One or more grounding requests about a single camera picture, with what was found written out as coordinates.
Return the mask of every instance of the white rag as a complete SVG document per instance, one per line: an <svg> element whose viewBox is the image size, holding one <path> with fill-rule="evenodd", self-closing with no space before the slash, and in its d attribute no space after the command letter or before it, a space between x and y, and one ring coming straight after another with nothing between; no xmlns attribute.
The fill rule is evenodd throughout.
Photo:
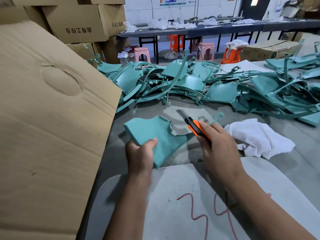
<svg viewBox="0 0 320 240"><path fill-rule="evenodd" d="M263 156L270 159L279 153L291 152L296 146L290 139L274 132L267 124L258 122L258 119L247 119L234 122L225 127L225 130L234 139L242 141L238 149L244 151L246 157Z"/></svg>

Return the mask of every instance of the orange utility knife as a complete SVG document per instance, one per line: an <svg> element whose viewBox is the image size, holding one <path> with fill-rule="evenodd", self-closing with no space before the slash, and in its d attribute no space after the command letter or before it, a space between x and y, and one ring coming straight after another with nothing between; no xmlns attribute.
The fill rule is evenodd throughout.
<svg viewBox="0 0 320 240"><path fill-rule="evenodd" d="M199 122L196 120L193 120L191 117L186 116L186 114L181 109L178 109L177 112L182 118L184 118L184 121L188 125L188 128L195 134L195 136L204 137L211 148L210 137L205 133L204 130L202 130Z"/></svg>

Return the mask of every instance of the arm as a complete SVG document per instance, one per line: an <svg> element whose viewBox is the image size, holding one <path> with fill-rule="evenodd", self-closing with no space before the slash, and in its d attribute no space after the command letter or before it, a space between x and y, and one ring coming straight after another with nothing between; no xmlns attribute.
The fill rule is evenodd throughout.
<svg viewBox="0 0 320 240"><path fill-rule="evenodd" d="M152 149L158 140L147 141L141 147L132 141L126 144L128 181L113 211L103 240L141 240L146 213L146 196L151 184Z"/></svg>
<svg viewBox="0 0 320 240"><path fill-rule="evenodd" d="M211 151L198 137L208 170L231 191L265 239L316 240L245 172L237 144L225 129L217 123L200 125L212 141Z"/></svg>

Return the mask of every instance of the door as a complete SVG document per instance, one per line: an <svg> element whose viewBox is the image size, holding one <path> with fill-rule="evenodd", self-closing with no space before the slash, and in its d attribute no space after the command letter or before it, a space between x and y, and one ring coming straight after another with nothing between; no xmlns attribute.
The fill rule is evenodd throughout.
<svg viewBox="0 0 320 240"><path fill-rule="evenodd" d="M270 0L242 0L239 15L245 19L262 20Z"/></svg>

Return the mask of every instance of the sign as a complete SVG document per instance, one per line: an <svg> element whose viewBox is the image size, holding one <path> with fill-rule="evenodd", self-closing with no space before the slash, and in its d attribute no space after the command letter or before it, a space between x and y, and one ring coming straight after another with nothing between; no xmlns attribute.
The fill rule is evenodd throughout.
<svg viewBox="0 0 320 240"><path fill-rule="evenodd" d="M280 12L281 9L282 9L282 0L278 0L275 8L275 12Z"/></svg>
<svg viewBox="0 0 320 240"><path fill-rule="evenodd" d="M195 3L196 0L160 0L160 7L176 5L194 6Z"/></svg>

